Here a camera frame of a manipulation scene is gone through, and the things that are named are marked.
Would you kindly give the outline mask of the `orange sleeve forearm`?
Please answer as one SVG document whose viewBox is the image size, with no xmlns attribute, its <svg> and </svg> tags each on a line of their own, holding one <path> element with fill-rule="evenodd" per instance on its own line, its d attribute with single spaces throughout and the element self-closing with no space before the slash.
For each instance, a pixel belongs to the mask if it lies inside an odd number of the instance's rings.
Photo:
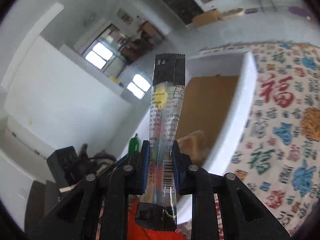
<svg viewBox="0 0 320 240">
<path fill-rule="evenodd" d="M 140 205 L 138 198 L 133 198 L 128 205 L 127 239 L 190 239 L 180 229 L 175 231 L 163 230 L 163 223 L 156 219 L 152 221 L 142 221 L 138 219 L 137 211 Z"/>
</svg>

